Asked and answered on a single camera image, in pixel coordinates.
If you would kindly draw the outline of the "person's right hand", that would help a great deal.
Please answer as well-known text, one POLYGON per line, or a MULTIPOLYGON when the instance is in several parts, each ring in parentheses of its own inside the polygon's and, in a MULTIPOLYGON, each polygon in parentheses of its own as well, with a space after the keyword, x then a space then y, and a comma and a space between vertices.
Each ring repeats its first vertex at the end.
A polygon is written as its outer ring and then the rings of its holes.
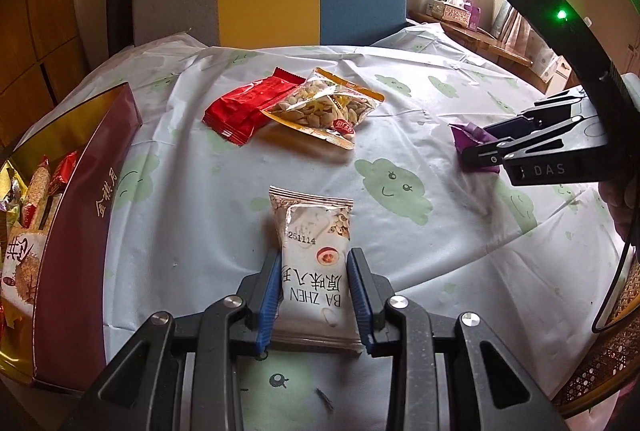
POLYGON ((639 242, 639 220, 634 220, 634 203, 637 196, 637 180, 610 180, 599 183, 599 194, 608 208, 616 233, 631 247, 639 242))

